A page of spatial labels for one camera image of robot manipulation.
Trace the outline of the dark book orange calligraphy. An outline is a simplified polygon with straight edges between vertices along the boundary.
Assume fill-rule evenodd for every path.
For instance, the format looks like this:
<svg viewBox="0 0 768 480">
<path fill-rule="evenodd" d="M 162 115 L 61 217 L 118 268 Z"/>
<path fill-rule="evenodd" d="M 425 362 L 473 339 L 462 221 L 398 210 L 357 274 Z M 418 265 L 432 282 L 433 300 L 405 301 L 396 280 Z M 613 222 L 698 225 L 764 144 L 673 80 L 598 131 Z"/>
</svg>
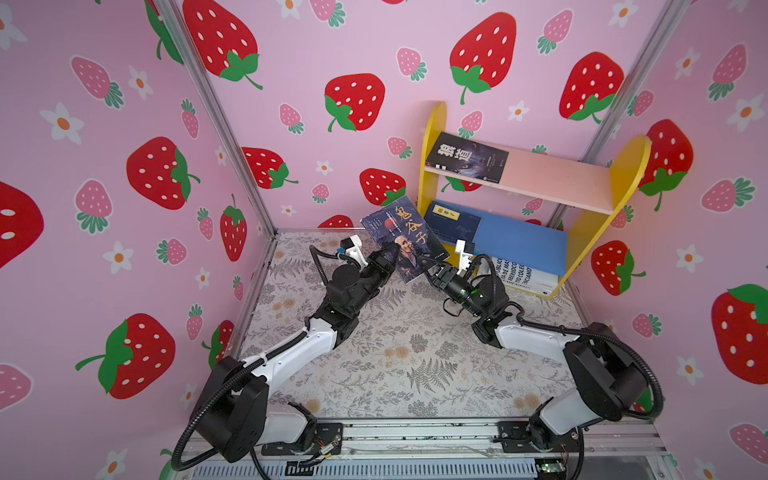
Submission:
<svg viewBox="0 0 768 480">
<path fill-rule="evenodd" d="M 424 273 L 420 257 L 435 261 L 447 260 L 449 254 L 416 206 L 408 198 L 400 198 L 380 210 L 364 217 L 362 226 L 381 248 L 389 243 L 400 248 L 396 258 L 396 271 L 405 283 Z"/>
</svg>

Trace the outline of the navy book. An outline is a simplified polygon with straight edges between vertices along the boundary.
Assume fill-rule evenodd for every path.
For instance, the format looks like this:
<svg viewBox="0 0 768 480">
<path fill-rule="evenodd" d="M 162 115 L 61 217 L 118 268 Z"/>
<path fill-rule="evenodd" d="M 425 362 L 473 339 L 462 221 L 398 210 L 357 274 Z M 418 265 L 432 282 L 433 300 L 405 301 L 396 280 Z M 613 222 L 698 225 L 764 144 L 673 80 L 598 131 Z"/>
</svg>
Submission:
<svg viewBox="0 0 768 480">
<path fill-rule="evenodd" d="M 428 207 L 425 220 L 437 237 L 447 244 L 455 244 L 458 240 L 473 243 L 481 222 L 477 215 L 438 201 Z"/>
</svg>

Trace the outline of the white book black spanish text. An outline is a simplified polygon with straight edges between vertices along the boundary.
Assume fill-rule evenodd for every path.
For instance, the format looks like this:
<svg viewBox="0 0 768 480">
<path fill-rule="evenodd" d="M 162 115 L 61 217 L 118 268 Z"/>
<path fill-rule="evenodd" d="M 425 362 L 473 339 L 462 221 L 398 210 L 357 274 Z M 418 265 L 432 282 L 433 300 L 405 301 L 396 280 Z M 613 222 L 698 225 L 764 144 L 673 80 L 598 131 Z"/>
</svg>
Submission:
<svg viewBox="0 0 768 480">
<path fill-rule="evenodd" d="M 556 274 L 492 257 L 495 272 L 503 284 L 532 294 L 548 297 L 559 284 Z"/>
</svg>

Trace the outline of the black book white chinese title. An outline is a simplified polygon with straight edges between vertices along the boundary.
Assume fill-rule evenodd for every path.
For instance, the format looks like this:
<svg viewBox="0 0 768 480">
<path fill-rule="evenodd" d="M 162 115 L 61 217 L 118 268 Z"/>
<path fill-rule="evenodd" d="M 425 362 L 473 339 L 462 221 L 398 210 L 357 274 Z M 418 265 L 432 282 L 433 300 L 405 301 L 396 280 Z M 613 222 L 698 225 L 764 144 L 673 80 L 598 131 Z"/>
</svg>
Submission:
<svg viewBox="0 0 768 480">
<path fill-rule="evenodd" d="M 441 132 L 426 157 L 425 165 L 468 178 L 499 183 L 509 152 Z"/>
</svg>

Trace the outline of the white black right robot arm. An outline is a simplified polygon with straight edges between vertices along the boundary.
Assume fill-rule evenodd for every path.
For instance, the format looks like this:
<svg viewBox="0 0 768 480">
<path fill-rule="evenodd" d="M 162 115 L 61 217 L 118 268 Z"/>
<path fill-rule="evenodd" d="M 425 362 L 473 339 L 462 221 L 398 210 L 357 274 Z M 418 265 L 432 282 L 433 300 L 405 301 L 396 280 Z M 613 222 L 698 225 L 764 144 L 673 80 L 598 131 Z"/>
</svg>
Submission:
<svg viewBox="0 0 768 480">
<path fill-rule="evenodd" d="M 602 421 L 654 420 L 665 397 L 648 362 L 609 327 L 580 329 L 529 321 L 502 291 L 494 270 L 472 280 L 445 261 L 419 259 L 429 283 L 473 315 L 478 340 L 497 349 L 532 353 L 568 367 L 574 387 L 537 407 L 526 427 L 529 442 L 550 451 L 559 441 Z"/>
</svg>

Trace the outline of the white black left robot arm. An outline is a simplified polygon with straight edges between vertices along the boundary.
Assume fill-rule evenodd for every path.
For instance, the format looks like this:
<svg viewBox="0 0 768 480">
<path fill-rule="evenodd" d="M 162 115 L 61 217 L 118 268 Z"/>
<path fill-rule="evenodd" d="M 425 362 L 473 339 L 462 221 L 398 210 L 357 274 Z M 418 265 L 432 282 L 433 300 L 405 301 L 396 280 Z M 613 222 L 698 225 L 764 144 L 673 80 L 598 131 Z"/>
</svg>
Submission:
<svg viewBox="0 0 768 480">
<path fill-rule="evenodd" d="M 271 395 L 313 360 L 347 340 L 365 304 L 395 271 L 400 247 L 388 243 L 359 260 L 337 252 L 333 274 L 320 275 L 326 293 L 303 329 L 272 349 L 243 360 L 224 357 L 215 366 L 174 447 L 170 466 L 180 472 L 215 455 L 236 462 L 258 446 L 280 445 L 295 453 L 315 447 L 317 419 L 303 405 L 272 405 Z"/>
</svg>

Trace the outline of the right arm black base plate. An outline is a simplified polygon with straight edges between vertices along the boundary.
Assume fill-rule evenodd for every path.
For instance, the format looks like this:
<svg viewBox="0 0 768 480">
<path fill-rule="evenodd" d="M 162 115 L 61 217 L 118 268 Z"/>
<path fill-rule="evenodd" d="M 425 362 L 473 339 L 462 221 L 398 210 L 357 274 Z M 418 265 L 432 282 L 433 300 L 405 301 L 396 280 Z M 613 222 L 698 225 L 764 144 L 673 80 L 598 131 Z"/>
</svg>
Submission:
<svg viewBox="0 0 768 480">
<path fill-rule="evenodd" d="M 556 435 L 544 425 L 530 425 L 527 421 L 501 421 L 496 424 L 497 435 L 491 441 L 499 444 L 505 453 L 577 453 L 581 437 L 575 429 Z"/>
</svg>

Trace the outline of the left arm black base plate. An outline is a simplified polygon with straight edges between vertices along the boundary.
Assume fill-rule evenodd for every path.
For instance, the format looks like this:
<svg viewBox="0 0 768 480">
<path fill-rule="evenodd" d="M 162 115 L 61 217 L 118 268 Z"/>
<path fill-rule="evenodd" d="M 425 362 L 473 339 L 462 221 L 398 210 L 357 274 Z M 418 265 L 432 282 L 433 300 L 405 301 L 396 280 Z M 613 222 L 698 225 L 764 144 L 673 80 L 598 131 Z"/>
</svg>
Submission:
<svg viewBox="0 0 768 480">
<path fill-rule="evenodd" d="M 339 454 L 341 452 L 344 424 L 321 422 L 310 424 L 296 442 L 276 442 L 261 446 L 264 456 L 313 456 L 319 452 Z"/>
</svg>

